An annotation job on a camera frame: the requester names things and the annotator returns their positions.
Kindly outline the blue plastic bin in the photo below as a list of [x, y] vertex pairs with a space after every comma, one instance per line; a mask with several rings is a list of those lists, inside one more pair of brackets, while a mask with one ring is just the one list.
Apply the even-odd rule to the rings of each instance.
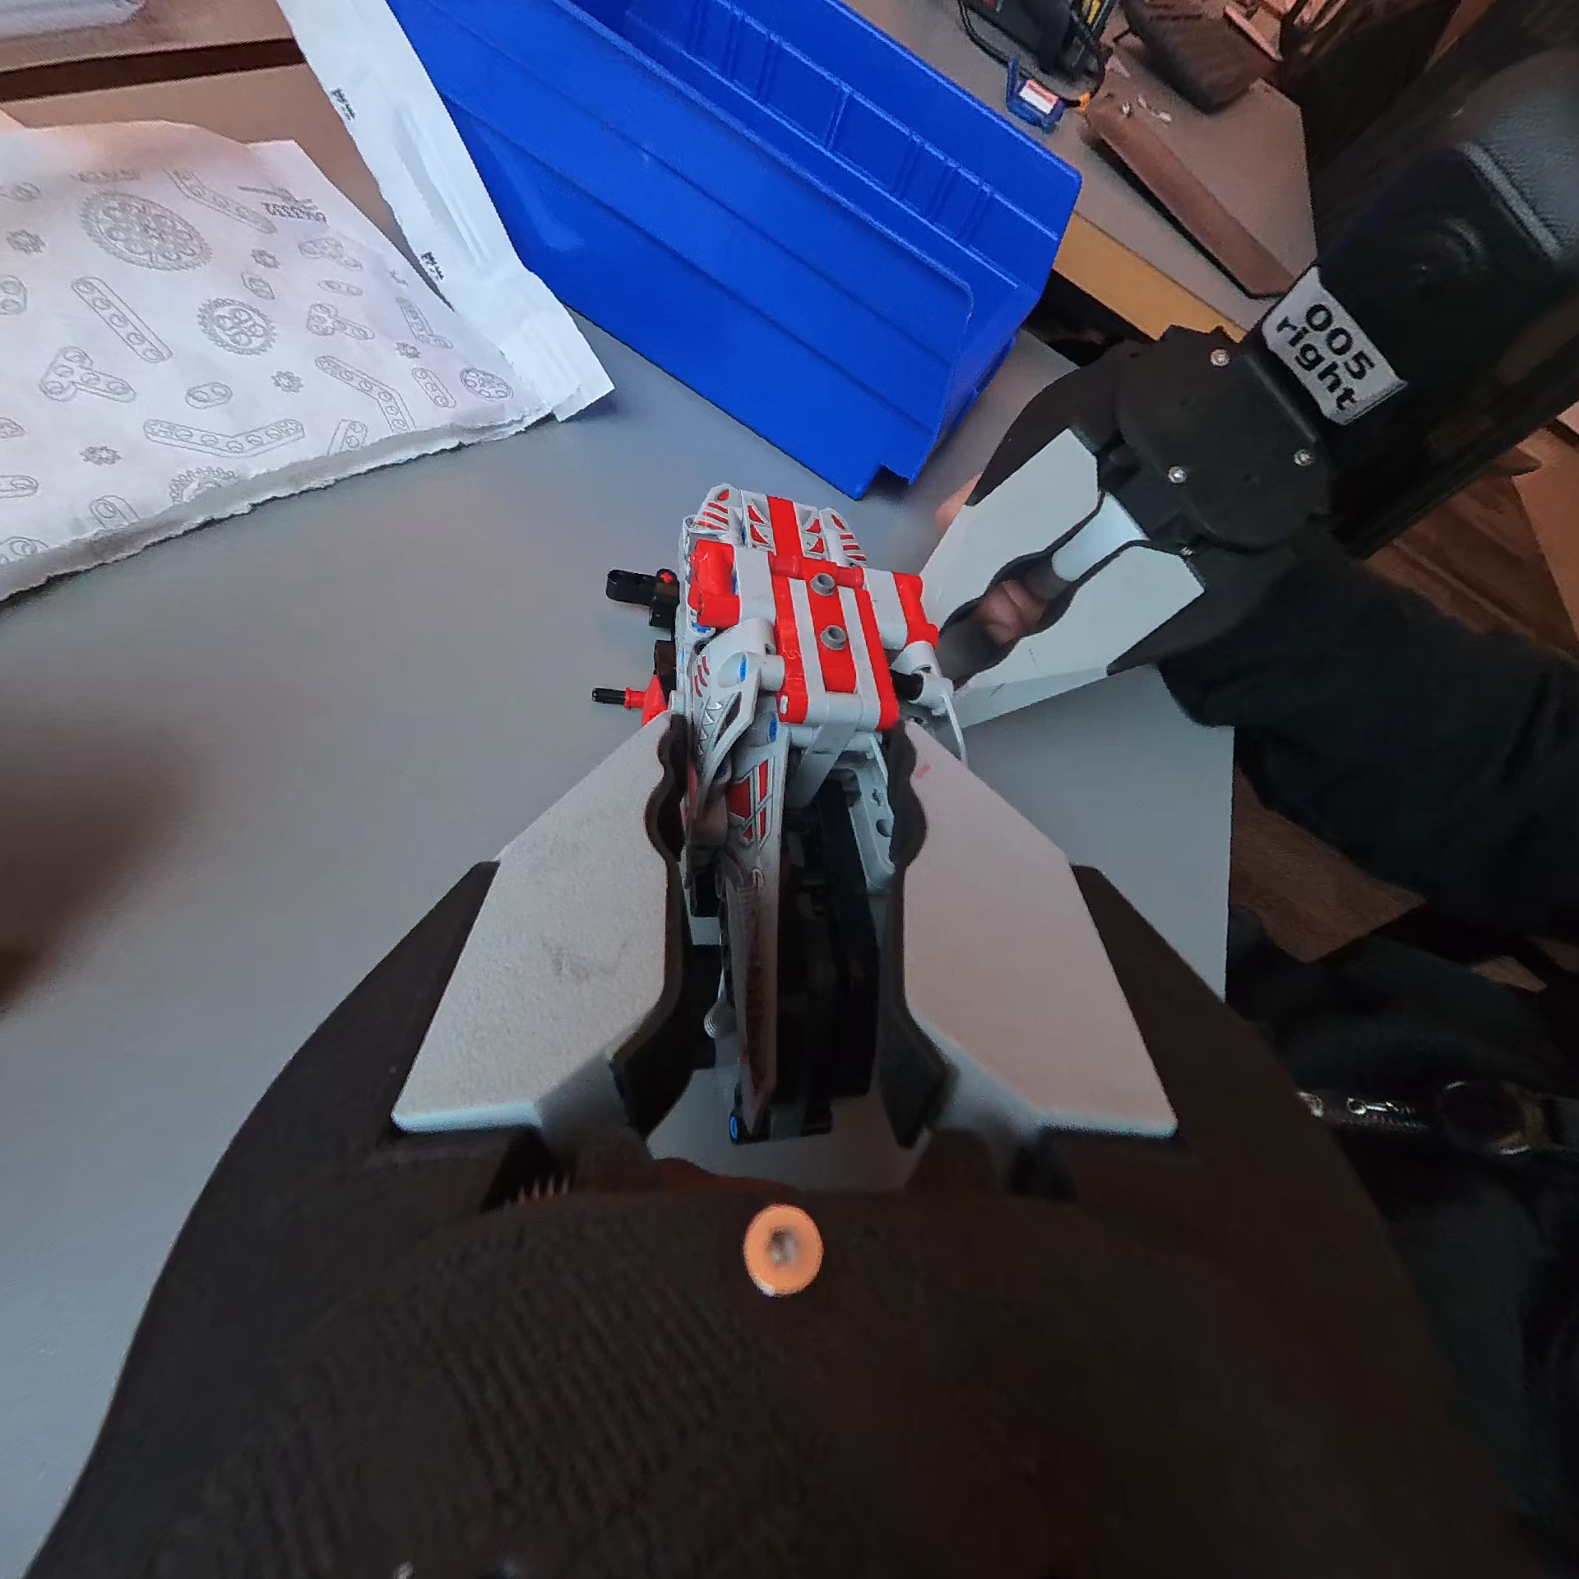
[[844, 3], [393, 3], [530, 266], [859, 499], [914, 484], [1082, 177]]

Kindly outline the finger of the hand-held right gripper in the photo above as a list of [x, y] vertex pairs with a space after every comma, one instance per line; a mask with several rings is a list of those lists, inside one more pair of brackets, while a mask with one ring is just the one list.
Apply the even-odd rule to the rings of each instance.
[[1204, 596], [1191, 563], [1158, 548], [1122, 503], [1101, 503], [1050, 548], [1053, 620], [1000, 662], [957, 684], [957, 717], [976, 726], [1087, 688]]
[[1077, 582], [1120, 552], [1120, 507], [1101, 488], [1093, 451], [1062, 431], [976, 503], [962, 507], [924, 566], [924, 608], [950, 620], [1021, 559]]

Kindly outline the person's right hand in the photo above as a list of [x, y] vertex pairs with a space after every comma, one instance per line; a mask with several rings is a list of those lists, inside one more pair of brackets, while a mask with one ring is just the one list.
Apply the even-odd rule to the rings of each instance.
[[[943, 499], [935, 513], [935, 521], [942, 539], [957, 538], [955, 521], [960, 513], [970, 503], [972, 493], [981, 475], [969, 478], [947, 499]], [[1047, 611], [1043, 603], [1025, 582], [1007, 580], [991, 586], [976, 608], [972, 610], [972, 620], [997, 648], [1013, 646], [1021, 635], [1031, 634]]]

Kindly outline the brown wooden board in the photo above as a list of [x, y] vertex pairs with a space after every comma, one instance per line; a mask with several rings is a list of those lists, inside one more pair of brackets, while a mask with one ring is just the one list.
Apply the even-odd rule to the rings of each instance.
[[1085, 125], [1243, 294], [1279, 298], [1312, 266], [1305, 116], [1270, 83], [1207, 113], [1116, 48]]

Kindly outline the gear printed white paper bag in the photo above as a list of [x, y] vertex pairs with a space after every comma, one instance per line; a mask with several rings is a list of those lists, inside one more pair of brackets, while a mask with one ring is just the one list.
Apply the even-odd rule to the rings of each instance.
[[549, 412], [297, 143], [3, 134], [3, 601]]

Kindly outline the plain white paper bag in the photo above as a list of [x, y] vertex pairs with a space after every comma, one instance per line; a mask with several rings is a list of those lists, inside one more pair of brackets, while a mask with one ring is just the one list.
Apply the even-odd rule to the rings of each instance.
[[278, 3], [405, 247], [465, 323], [567, 422], [615, 389], [583, 330], [517, 258], [448, 107], [387, 3]]

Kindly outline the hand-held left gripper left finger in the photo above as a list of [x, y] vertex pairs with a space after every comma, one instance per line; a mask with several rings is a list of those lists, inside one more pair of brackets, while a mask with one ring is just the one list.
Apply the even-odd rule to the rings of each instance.
[[689, 919], [685, 787], [685, 723], [646, 723], [503, 851], [395, 1100], [401, 1134], [652, 1138], [672, 1115], [713, 1059], [719, 987]]

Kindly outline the person's right forearm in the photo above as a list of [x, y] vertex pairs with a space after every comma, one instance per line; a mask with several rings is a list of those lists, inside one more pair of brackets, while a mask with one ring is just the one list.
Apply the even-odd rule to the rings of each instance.
[[1158, 671], [1197, 723], [1237, 733], [1265, 806], [1374, 881], [1578, 943], [1573, 659], [1479, 634], [1337, 553]]

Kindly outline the red and grey lego model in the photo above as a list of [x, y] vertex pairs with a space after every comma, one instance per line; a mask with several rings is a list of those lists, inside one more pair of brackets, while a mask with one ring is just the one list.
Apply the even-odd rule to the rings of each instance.
[[924, 580], [872, 566], [835, 508], [719, 484], [677, 566], [611, 568], [605, 594], [661, 638], [643, 693], [593, 699], [685, 727], [680, 874], [731, 1141], [826, 1134], [877, 1066], [889, 743], [918, 723], [963, 753]]

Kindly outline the black electronic device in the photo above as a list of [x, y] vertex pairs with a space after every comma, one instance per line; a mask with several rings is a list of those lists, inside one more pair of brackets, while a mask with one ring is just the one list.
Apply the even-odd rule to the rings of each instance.
[[1118, 3], [960, 3], [965, 36], [1002, 65], [1032, 60], [1066, 79], [1101, 76]]

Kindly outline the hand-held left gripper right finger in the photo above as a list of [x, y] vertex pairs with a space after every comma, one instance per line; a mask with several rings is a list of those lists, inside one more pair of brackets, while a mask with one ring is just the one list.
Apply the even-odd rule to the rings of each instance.
[[1076, 870], [916, 723], [889, 740], [877, 1087], [891, 1138], [1169, 1141], [1175, 1106]]

